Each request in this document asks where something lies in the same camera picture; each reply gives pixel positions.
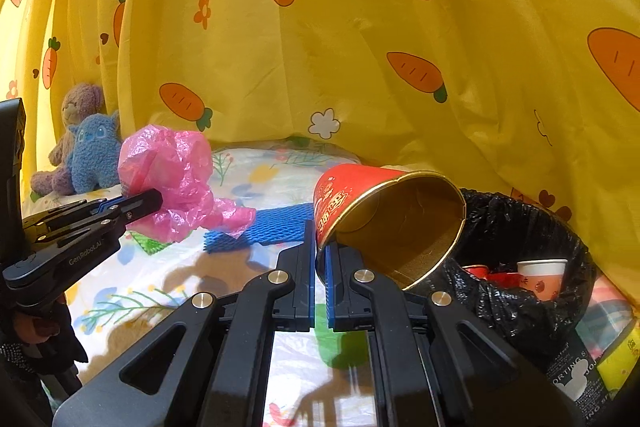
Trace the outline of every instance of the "black handle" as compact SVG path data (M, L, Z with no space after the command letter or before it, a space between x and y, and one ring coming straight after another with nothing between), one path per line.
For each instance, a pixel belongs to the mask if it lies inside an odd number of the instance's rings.
M120 249L124 232L117 221L96 223L79 231L68 245L54 243L7 267L2 275L10 297L27 314L46 312L61 293Z
M270 276L272 280L282 280L283 274L287 275L286 281L271 282ZM294 286L291 275L280 270L264 273L244 286L209 383L198 427L252 427L255 416L262 415L264 394L260 394L262 400L258 399L258 383L263 381L266 388L274 334L273 302Z
M444 292L426 301L431 360L447 416L474 427L583 427L579 410L531 363Z
M22 99L0 102L0 264L20 258L24 243L20 209L20 169L26 114Z
M49 210L43 210L42 212L23 218L22 229L27 237L27 241L32 243L41 235L50 232L50 230L58 229L68 223L74 223L79 219L91 216L92 207L97 208L99 205L100 203L98 201L87 203L86 200L80 200L63 204L56 208L50 208Z
M438 418L402 290L389 278L369 270L370 282L351 276L351 288L372 306L375 344L382 369L389 427L438 427Z
M66 400L54 427L192 425L217 355L211 332L219 313L208 293L187 299Z

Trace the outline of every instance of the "bedsheet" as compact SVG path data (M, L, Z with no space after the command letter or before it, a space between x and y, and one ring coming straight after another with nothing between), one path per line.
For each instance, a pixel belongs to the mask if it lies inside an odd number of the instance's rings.
M356 162L325 144L310 149L272 144L213 154L214 194L258 210L312 201L321 173L342 162ZM81 199L114 198L120 187L77 196L50 194L23 204L23 216ZM88 382L108 363L198 291L222 296L242 289L276 264L278 253L296 243L209 254L205 230L181 243L162 245L127 232L120 250L67 292L74 328L89 356L79 364ZM266 426L373 426L372 380L364 333L328 330L324 287L316 280L316 328L308 333L277 333L271 360Z

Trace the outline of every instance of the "crumpled pink plastic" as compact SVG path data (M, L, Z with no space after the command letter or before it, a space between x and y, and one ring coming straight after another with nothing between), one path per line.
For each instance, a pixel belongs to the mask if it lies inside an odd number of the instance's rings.
M162 207L127 228L161 243L186 238L203 227L238 238L255 220L255 209L216 198L208 185L211 147L199 132L147 125L122 144L118 174L124 196L156 188Z

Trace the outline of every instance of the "purple teddy bear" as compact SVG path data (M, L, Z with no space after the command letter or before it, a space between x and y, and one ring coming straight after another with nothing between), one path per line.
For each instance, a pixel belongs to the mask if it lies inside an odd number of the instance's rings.
M92 84L78 84L72 87L62 101L62 121L66 132L49 153L49 161L56 167L53 172L38 171L31 177L31 190L40 196L57 192L61 196L75 194L71 183L71 172L66 167L66 158L74 148L75 137L69 131L70 125L78 125L85 118L100 112L104 104L102 88Z

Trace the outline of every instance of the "blue gripper pad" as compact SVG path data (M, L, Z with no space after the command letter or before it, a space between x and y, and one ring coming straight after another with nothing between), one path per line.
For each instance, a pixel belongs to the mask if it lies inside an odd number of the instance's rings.
M309 322L316 327L316 227L313 221L306 224L312 228L311 248L309 249Z
M324 293L326 296L326 320L330 330L335 325L334 271L331 265L331 245L324 247Z
M98 207L98 211L96 212L96 214L100 214L101 212L103 212L104 210L106 210L107 208L109 208L110 206L113 206L114 204L118 204L121 201L126 200L127 198L124 196L120 196L117 198L113 198L113 200L107 200L104 203L101 203L100 206Z

